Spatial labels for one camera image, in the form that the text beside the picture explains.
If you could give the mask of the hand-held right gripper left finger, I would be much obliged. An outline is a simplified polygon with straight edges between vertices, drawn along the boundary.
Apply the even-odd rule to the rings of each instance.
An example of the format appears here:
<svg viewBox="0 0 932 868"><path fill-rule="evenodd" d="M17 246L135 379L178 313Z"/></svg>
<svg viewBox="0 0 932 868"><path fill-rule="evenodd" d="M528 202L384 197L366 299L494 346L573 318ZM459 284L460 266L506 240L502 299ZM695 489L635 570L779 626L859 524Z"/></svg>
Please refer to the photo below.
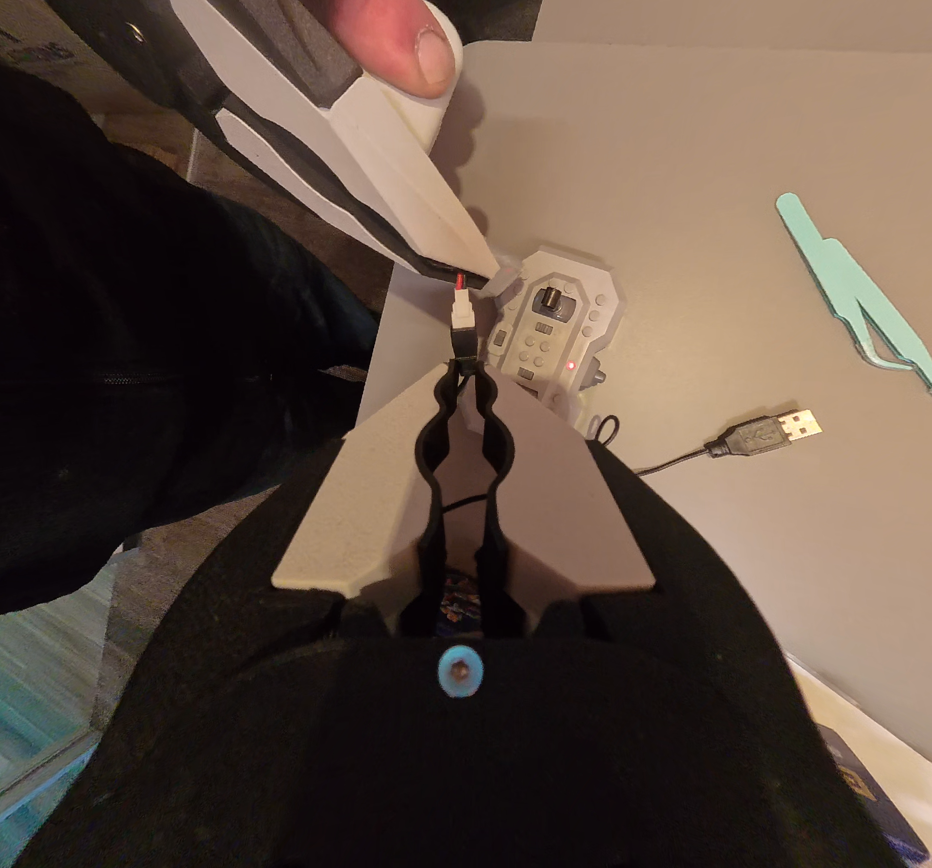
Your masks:
<svg viewBox="0 0 932 868"><path fill-rule="evenodd" d="M437 366L349 432L273 573L278 590L324 590L402 610L421 589L416 542L432 491L416 439L439 413Z"/></svg>

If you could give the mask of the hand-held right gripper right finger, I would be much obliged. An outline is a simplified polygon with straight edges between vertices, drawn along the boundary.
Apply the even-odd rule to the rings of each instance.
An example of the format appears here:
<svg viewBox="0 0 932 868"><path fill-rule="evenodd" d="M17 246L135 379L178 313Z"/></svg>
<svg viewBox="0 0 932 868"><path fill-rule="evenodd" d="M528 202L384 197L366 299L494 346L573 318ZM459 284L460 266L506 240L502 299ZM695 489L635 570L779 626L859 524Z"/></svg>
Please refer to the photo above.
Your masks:
<svg viewBox="0 0 932 868"><path fill-rule="evenodd" d="M491 410L515 458L496 492L509 548L507 593L524 610L623 590L653 573L582 434L508 377L491 379Z"/></svg>

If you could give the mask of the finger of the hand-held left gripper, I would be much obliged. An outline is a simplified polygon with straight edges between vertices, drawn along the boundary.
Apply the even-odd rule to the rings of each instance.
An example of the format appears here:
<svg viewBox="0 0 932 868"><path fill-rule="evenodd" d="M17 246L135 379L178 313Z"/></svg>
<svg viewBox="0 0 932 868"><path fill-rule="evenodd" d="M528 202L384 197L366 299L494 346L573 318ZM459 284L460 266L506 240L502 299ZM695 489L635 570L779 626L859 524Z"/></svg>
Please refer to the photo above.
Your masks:
<svg viewBox="0 0 932 868"><path fill-rule="evenodd" d="M334 155L327 163L413 252L476 277L500 263L430 151L445 101L337 101L327 109Z"/></svg>
<svg viewBox="0 0 932 868"><path fill-rule="evenodd" d="M323 222L406 269L447 282L454 282L458 274L469 278L470 273L417 256L389 222L346 189L327 163L334 155L327 109L337 101L449 105L463 65L456 28L428 4L449 38L457 66L449 91L428 100L403 93L361 69L311 16L306 20L308 38L302 43L278 1L168 0L219 81L214 117L227 150Z"/></svg>

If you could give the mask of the grey toy battery box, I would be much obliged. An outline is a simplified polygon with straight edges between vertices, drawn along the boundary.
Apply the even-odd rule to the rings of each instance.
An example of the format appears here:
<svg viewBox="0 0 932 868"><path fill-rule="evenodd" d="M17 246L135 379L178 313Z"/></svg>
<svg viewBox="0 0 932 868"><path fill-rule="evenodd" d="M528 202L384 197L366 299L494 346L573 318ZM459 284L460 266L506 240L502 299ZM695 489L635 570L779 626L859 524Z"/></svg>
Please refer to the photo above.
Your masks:
<svg viewBox="0 0 932 868"><path fill-rule="evenodd" d="M606 380L599 355L625 310L612 269L578 252L541 246L523 259L496 305L486 367L583 430L584 396Z"/></svg>

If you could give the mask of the person's left hand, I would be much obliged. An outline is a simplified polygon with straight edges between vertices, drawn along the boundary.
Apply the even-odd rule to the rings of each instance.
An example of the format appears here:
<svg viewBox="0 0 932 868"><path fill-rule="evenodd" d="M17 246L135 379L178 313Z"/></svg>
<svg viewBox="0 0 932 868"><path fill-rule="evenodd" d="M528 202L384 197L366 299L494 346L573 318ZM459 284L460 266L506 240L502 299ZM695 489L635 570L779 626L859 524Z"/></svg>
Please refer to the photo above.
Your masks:
<svg viewBox="0 0 932 868"><path fill-rule="evenodd" d="M442 97L457 75L449 38L424 0L331 0L327 26L364 70L416 98Z"/></svg>

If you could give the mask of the person's dark clothing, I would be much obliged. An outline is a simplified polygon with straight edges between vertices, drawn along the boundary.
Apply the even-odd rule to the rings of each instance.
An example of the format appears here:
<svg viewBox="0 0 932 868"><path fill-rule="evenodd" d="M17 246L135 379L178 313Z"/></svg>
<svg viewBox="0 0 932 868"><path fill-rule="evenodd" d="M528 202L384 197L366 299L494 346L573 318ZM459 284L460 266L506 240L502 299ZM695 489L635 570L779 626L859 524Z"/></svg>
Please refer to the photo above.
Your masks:
<svg viewBox="0 0 932 868"><path fill-rule="evenodd" d="M255 210L1 78L1 612L350 430L377 319Z"/></svg>

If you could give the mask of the teal tweezers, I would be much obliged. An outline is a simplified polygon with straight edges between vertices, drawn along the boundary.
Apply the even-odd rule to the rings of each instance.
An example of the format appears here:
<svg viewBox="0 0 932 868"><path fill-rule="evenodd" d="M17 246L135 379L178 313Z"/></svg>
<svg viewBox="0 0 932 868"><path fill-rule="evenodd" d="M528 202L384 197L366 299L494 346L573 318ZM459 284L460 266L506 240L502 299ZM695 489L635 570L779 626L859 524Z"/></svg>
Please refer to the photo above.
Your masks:
<svg viewBox="0 0 932 868"><path fill-rule="evenodd" d="M775 209L832 315L841 321L869 365L910 372L931 390L931 357L922 338L846 247L824 237L796 194L780 195Z"/></svg>

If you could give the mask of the blue robot kit box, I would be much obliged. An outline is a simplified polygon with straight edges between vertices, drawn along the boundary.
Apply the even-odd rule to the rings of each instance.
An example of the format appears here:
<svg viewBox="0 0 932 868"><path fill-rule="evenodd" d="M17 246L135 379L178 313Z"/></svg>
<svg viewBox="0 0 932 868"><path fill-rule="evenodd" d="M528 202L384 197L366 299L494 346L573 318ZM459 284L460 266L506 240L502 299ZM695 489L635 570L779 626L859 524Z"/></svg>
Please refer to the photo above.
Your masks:
<svg viewBox="0 0 932 868"><path fill-rule="evenodd" d="M930 851L888 794L872 777L842 738L821 723L816 725L836 768L886 842L908 866L930 866Z"/></svg>

